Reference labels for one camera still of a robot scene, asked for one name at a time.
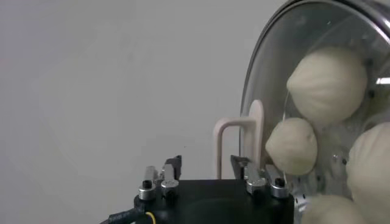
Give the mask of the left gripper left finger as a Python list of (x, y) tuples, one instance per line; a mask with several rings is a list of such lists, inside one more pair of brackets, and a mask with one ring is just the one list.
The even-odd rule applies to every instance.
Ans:
[(155, 166), (147, 166), (141, 186), (138, 188), (140, 200), (154, 200), (157, 190), (161, 190), (163, 198), (175, 197), (179, 186), (181, 175), (182, 156), (177, 155), (168, 158), (160, 173)]

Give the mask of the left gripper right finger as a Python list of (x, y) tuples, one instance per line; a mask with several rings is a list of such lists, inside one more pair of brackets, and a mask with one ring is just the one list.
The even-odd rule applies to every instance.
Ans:
[(246, 191), (250, 195), (268, 192), (274, 198), (288, 198), (289, 192), (283, 175), (272, 164), (266, 164), (260, 169), (249, 158), (230, 156), (233, 173), (236, 179), (244, 180)]

